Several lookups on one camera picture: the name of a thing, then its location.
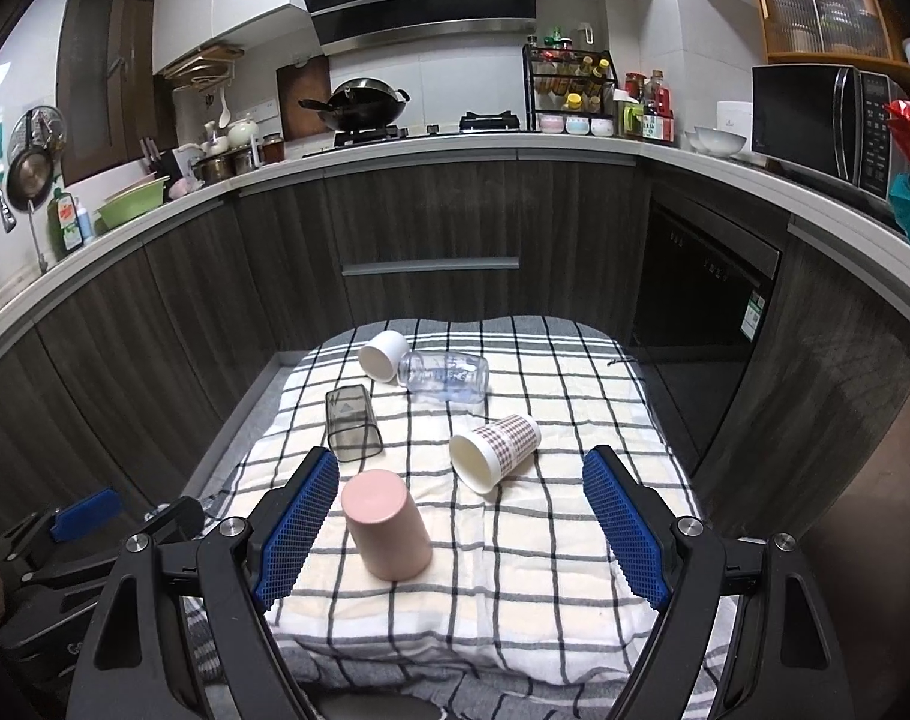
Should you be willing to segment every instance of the microwave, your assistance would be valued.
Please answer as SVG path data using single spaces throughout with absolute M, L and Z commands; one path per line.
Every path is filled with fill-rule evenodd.
M 908 169 L 885 111 L 904 98 L 901 87 L 849 65 L 765 65 L 751 74 L 753 151 L 888 202 Z

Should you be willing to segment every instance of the blue textured pad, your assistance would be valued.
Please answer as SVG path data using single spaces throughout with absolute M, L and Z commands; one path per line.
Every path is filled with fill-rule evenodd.
M 265 610 L 270 610 L 277 599 L 292 594 L 314 537 L 319 534 L 337 494 L 338 459 L 325 452 L 262 550 L 261 579 L 255 587 L 255 596 Z
M 581 483 L 631 592 L 660 610 L 669 600 L 661 573 L 661 548 L 624 488 L 594 449 L 584 456 Z
M 49 528 L 49 533 L 56 544 L 75 541 L 88 536 L 121 513 L 122 499 L 115 490 L 106 488 L 55 514 L 55 522 Z

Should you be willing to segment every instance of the white ladle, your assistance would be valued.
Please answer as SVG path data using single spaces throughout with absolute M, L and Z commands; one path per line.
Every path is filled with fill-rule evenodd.
M 218 129 L 225 129 L 230 121 L 231 113 L 228 111 L 228 106 L 224 101 L 224 87 L 221 87 L 221 117 L 218 118 Z

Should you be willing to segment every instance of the plaid tablecloth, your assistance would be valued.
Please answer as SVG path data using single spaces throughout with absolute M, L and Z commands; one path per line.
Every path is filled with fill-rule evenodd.
M 386 327 L 418 350 L 485 356 L 485 403 L 447 406 L 365 377 L 357 352 Z M 613 560 L 581 490 L 581 457 L 607 443 L 676 514 L 698 513 L 637 376 L 610 338 L 544 317 L 367 325 L 312 351 L 290 375 L 274 424 L 226 484 L 217 516 L 247 515 L 283 485 L 324 445 L 327 391 L 362 383 L 385 450 L 341 464 L 341 483 L 367 469 L 399 474 L 434 555 L 411 581 L 376 579 L 336 499 L 292 595 L 269 613 L 295 679 L 392 689 L 479 720 L 604 717 L 655 615 Z M 538 421 L 540 450 L 493 493 L 477 495 L 453 473 L 448 438 L 511 413 Z M 734 605 L 722 604 L 688 716 L 710 709 L 733 618 Z M 210 644 L 200 648 L 209 671 L 215 658 Z

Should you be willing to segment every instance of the wok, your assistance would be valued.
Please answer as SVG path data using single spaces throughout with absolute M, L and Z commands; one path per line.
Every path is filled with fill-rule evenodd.
M 325 127 L 341 132 L 379 129 L 394 122 L 410 97 L 376 79 L 351 79 L 341 84 L 327 103 L 298 100 L 302 108 L 317 111 Z

